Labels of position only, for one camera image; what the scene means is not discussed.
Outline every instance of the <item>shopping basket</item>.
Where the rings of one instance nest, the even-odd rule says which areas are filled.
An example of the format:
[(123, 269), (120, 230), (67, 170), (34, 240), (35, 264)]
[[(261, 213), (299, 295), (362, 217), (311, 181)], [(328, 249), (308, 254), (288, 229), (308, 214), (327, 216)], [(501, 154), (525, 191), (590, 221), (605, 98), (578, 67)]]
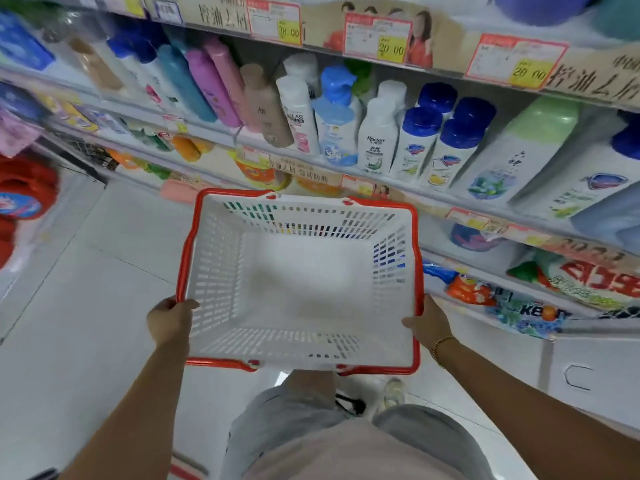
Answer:
[(404, 203), (201, 191), (176, 294), (200, 302), (188, 364), (413, 373), (401, 319), (422, 312), (417, 233)]

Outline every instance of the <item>gold bracelet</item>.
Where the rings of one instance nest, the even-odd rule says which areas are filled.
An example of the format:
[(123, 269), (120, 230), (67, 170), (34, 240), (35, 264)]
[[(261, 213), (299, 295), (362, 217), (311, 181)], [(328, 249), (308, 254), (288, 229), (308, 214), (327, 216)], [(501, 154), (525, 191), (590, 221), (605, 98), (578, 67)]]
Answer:
[(443, 364), (440, 363), (440, 361), (438, 360), (438, 356), (437, 356), (437, 352), (438, 352), (438, 346), (443, 343), (446, 342), (447, 340), (457, 340), (453, 335), (447, 335), (446, 337), (443, 337), (441, 339), (439, 339), (431, 348), (431, 356), (433, 357), (433, 359), (436, 361), (436, 363), (441, 366), (444, 369)]

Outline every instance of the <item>hand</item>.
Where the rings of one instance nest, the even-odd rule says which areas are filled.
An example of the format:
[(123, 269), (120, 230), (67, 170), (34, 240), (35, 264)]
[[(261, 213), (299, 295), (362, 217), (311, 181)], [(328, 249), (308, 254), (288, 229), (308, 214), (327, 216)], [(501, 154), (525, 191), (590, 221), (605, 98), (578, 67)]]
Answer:
[(413, 336), (429, 352), (438, 340), (452, 336), (447, 316), (428, 294), (424, 295), (422, 316), (403, 318), (402, 325), (410, 328)]
[(151, 338), (160, 346), (172, 340), (189, 341), (192, 310), (200, 304), (194, 299), (176, 303), (175, 297), (164, 298), (147, 314)]

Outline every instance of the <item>teal bottle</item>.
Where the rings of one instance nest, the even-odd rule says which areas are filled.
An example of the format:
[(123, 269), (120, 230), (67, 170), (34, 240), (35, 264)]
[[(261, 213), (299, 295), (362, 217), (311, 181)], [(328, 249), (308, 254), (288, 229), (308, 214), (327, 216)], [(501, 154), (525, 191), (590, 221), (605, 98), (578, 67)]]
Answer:
[(189, 64), (180, 51), (169, 44), (165, 44), (157, 49), (157, 56), (165, 76), (171, 79), (180, 92), (184, 103), (201, 120), (215, 123), (218, 117), (200, 92), (189, 71)]
[(640, 40), (640, 0), (602, 0), (592, 23), (607, 37)]

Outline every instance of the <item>red basket rim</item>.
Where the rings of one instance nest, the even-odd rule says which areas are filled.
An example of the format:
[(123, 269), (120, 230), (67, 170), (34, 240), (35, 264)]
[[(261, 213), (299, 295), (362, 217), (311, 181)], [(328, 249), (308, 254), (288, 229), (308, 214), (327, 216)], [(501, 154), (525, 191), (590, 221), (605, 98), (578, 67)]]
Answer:
[[(182, 248), (182, 257), (180, 259), (180, 270), (178, 272), (178, 282), (176, 285), (175, 297), (178, 302), (184, 301), (187, 284), (189, 281), (189, 272), (191, 271), (191, 256), (193, 254), (193, 243), (198, 229), (200, 228), (200, 214), (202, 205), (207, 195), (229, 195), (238, 197), (261, 197), (265, 194), (276, 193), (273, 190), (236, 190), (236, 189), (204, 189), (198, 193), (195, 206), (193, 209), (193, 221), (191, 230), (184, 242)], [(424, 277), (422, 274), (422, 254), (418, 245), (418, 211), (416, 208), (405, 202), (394, 202), (389, 200), (364, 199), (360, 197), (348, 197), (366, 207), (391, 207), (394, 209), (407, 209), (412, 215), (412, 248), (415, 257), (415, 314), (422, 315), (424, 300)], [(209, 367), (223, 367), (226, 369), (240, 369), (247, 372), (255, 372), (256, 368), (235, 359), (219, 359), (210, 357), (188, 357), (188, 365), (206, 365)], [(413, 339), (413, 362), (409, 367), (382, 367), (372, 365), (357, 365), (354, 368), (341, 372), (341, 376), (350, 376), (352, 374), (386, 374), (386, 375), (409, 375), (420, 368), (420, 343)]]

